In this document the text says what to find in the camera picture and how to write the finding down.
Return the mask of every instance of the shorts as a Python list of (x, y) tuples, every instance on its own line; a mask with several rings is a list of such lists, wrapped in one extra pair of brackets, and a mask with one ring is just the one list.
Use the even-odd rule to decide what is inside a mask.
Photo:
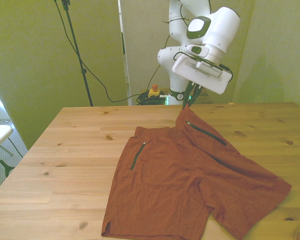
[(241, 240), (291, 185), (242, 156), (187, 105), (176, 127), (137, 127), (114, 173), (101, 235), (200, 240), (210, 213)]

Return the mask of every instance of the shorts pocket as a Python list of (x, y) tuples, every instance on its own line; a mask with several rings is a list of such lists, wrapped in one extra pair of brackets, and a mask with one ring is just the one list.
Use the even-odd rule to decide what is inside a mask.
[(219, 143), (221, 143), (222, 145), (224, 145), (224, 146), (227, 145), (227, 143), (225, 143), (222, 139), (220, 139), (220, 138), (217, 137), (216, 135), (213, 135), (212, 133), (207, 132), (207, 131), (201, 129), (201, 128), (197, 127), (196, 125), (193, 125), (193, 124), (192, 124), (191, 122), (189, 122), (189, 121), (185, 121), (185, 123), (188, 124), (190, 127), (194, 128), (195, 130), (197, 130), (197, 131), (199, 131), (199, 132), (201, 132), (201, 133), (203, 133), (203, 134), (206, 134), (206, 135), (208, 135), (209, 137), (211, 137), (211, 138), (217, 140), (217, 141), (218, 141)]
[(134, 156), (134, 159), (133, 159), (133, 163), (132, 163), (132, 166), (130, 168), (130, 170), (133, 170), (135, 168), (135, 165), (136, 165), (136, 162), (137, 162), (137, 159), (138, 159), (138, 156), (139, 154), (142, 152), (142, 150), (144, 149), (146, 145), (146, 142), (143, 142), (142, 146), (140, 147), (139, 151), (136, 153), (136, 155)]

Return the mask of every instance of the wall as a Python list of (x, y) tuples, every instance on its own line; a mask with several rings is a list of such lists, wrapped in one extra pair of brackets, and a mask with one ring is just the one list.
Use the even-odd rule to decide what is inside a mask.
[(300, 105), (300, 1), (255, 1), (233, 101)]
[[(113, 100), (126, 98), (118, 1), (72, 0), (69, 14), (83, 61)], [(87, 80), (95, 106), (127, 105)], [(63, 107), (90, 105), (54, 1), (0, 1), (0, 99), (28, 149)]]
[[(234, 73), (232, 82), (223, 95), (209, 91), (214, 103), (227, 103), (232, 100), (239, 72), (244, 45), (253, 11), (254, 0), (211, 0), (212, 11), (226, 6), (234, 9), (241, 18), (239, 30), (230, 44), (222, 63)], [(123, 33), (131, 94), (145, 90), (158, 67), (157, 54), (164, 48), (169, 35), (169, 4), (166, 0), (123, 0), (121, 1)], [(167, 46), (180, 44), (170, 38)], [(169, 88), (169, 76), (163, 67), (155, 74), (151, 85)]]

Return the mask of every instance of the wooden tabletop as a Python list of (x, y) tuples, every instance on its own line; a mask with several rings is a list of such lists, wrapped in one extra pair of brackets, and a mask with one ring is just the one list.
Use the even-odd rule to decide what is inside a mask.
[[(0, 186), (0, 240), (101, 240), (121, 152), (135, 128), (174, 127), (180, 106), (63, 108)], [(196, 104), (241, 154), (292, 185), (245, 240), (300, 240), (300, 107)], [(204, 240), (234, 238), (210, 216)]]

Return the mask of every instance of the green light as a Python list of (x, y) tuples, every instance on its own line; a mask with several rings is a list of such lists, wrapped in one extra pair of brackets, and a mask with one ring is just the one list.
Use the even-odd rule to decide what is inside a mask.
[(169, 97), (168, 96), (165, 98), (164, 105), (169, 105)]

